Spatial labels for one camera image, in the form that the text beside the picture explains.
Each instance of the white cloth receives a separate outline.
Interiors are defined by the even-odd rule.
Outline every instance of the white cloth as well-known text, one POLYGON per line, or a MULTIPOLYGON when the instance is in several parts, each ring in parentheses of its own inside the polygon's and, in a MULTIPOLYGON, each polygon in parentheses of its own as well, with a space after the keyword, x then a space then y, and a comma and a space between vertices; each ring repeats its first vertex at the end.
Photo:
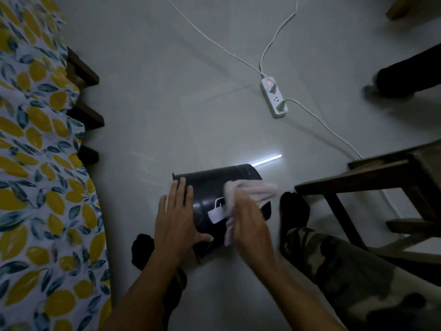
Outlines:
POLYGON ((270 199, 279 195, 279 188, 273 183, 266 183, 263 180, 236 180, 228 181, 223 185, 223 197, 225 198, 225 216, 229 217, 226 226, 224 245, 229 246, 234 241, 233 231, 233 217, 231 213, 234 208, 234 194, 237 188, 241 188, 251 200, 256 202, 257 206, 261 208, 270 199))

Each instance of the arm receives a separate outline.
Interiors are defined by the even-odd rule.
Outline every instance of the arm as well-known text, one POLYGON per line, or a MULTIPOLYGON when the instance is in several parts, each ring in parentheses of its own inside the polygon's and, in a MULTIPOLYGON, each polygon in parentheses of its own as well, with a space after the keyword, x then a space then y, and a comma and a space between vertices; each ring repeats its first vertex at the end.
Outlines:
POLYGON ((235 195, 234 238, 242 259, 273 296, 293 330, 340 331, 344 328, 283 271, 260 209, 249 197, 235 195))
POLYGON ((155 225, 155 250, 133 286, 112 311, 101 331, 155 330, 162 322, 165 293, 187 250, 213 237, 196 231, 193 222, 193 188, 187 189, 185 178, 174 181, 168 195, 159 201, 155 225))

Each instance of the tiled floor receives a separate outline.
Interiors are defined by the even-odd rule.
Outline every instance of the tiled floor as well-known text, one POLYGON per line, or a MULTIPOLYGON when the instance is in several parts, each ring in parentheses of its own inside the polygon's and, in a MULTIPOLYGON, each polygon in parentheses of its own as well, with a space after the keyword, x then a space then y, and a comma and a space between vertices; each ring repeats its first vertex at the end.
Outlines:
MULTIPOLYGON (((86 102, 106 122, 86 144, 101 161, 91 172, 102 205, 115 302, 139 271, 130 247, 153 234, 159 197, 172 173, 250 163, 282 190, 346 170, 356 158, 301 108, 271 116, 260 76, 197 33, 166 0, 56 0, 68 19, 69 46, 100 76, 86 102)), ((295 0, 173 0, 207 35, 258 65, 275 29, 295 0)), ((301 101, 372 156, 441 138, 441 92, 408 103, 369 102, 361 88, 380 68, 441 41, 441 21, 416 15, 390 23, 394 0, 300 0, 264 60, 282 94, 301 101)), ((402 215, 418 217, 400 191, 390 191, 402 215)), ((371 246, 390 242, 384 221, 393 213, 378 192, 345 194, 342 201, 371 246)), ((310 199, 311 227, 344 238, 321 198, 310 199)), ((269 226, 277 237, 277 202, 269 226)), ((189 283, 170 329, 287 330, 267 291, 233 249, 202 266, 186 267, 189 283)), ((293 270, 321 302, 305 278, 293 270)))

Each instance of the black container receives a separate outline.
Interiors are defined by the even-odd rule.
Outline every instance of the black container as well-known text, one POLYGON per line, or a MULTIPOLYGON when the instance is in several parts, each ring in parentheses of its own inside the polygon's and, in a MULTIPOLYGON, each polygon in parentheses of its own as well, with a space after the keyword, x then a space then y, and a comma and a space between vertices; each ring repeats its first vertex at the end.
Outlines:
MULTIPOLYGON (((250 164, 211 169, 208 171, 174 175, 173 179, 186 178, 186 186, 193 186, 193 215, 196 230, 203 234, 214 237, 211 243, 198 243, 193 247, 196 257, 206 256, 219 246, 223 246, 225 223, 228 218, 218 217, 213 221, 213 215, 219 216, 223 206, 223 185, 227 181, 235 180, 262 180, 256 169, 250 164)), ((261 208, 263 217, 268 220, 271 217, 271 202, 267 202, 261 208)))

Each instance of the hand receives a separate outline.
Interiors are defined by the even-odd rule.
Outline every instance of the hand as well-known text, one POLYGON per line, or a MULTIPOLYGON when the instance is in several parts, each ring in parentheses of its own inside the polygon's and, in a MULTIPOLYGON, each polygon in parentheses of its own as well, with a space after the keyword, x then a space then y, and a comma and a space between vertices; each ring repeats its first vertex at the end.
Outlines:
POLYGON ((233 209, 234 239, 242 259, 257 276, 277 265, 268 226, 262 212, 246 193, 236 192, 233 209))
POLYGON ((188 186, 184 205, 185 178, 182 177, 179 188, 177 186, 178 182, 173 181, 168 195, 167 211, 167 196, 164 195, 159 200, 154 239, 155 250, 179 264, 194 244, 213 241, 213 237, 196 231, 193 221, 193 187, 188 186))

